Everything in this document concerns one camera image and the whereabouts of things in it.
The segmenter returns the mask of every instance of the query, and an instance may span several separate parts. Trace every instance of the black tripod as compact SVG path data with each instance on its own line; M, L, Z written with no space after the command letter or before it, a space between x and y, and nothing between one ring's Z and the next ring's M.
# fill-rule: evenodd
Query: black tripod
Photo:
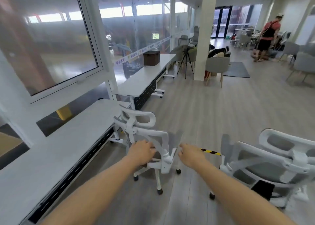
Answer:
M189 59L189 63L190 63L191 70L192 70L192 74L194 74L194 70L192 69L192 65L191 65L191 61L190 61L190 56L189 56L189 53L188 53L189 48L190 48L190 47L187 47L186 52L185 52L185 55L184 55L184 57L183 57L183 60L181 61L180 66L179 66L179 69L178 69L178 71L177 71L177 74L178 74L178 72L179 72L179 70L180 70L180 68L181 68L181 65L183 64L183 61L184 61L184 59L186 58L185 79L186 79L186 73L187 73L187 57L188 57L188 59Z

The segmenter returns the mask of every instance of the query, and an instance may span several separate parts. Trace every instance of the red shirt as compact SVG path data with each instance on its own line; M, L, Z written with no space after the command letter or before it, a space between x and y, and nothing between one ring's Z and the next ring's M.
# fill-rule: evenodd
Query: red shirt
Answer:
M281 24L279 23L279 21L274 20L272 22L268 22L264 26L264 28L262 29L262 32L265 31L267 28L269 28L270 25L271 25L271 28L273 28L275 31L277 31L281 27ZM273 40L273 37L262 37L262 39L264 39L264 40Z

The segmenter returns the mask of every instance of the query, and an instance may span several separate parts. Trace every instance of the person in red shirt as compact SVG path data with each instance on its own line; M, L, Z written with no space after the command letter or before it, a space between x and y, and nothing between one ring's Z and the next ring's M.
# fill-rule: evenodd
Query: person in red shirt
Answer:
M271 41L275 40L278 35L279 29L281 27L280 21L282 20L282 17L282 14L278 14L273 21L268 22L262 29L262 32L260 34L261 39L257 46L258 54L257 57L254 59L254 62L264 61L263 57L269 49Z

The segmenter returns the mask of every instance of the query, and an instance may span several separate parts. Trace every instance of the gray mat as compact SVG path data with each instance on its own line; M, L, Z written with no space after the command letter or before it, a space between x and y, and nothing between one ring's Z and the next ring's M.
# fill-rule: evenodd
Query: gray mat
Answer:
M229 69L223 73L223 76L250 78L244 64L242 62L230 62Z

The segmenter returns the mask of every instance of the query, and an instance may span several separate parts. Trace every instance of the glass door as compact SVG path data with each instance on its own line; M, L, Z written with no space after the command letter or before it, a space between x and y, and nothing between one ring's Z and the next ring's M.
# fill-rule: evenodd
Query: glass door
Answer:
M211 38L225 39L230 21L231 10L232 6L215 8Z

